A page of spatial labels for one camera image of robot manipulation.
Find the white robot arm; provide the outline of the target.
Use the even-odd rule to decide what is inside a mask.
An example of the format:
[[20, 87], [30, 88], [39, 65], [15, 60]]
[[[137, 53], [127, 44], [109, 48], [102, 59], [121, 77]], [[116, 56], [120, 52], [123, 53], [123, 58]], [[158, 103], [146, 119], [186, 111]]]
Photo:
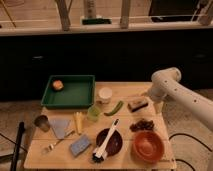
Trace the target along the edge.
[[148, 96], [159, 103], [169, 95], [213, 133], [213, 101], [184, 87], [180, 80], [181, 72], [176, 67], [158, 70], [151, 76], [152, 86], [147, 91]]

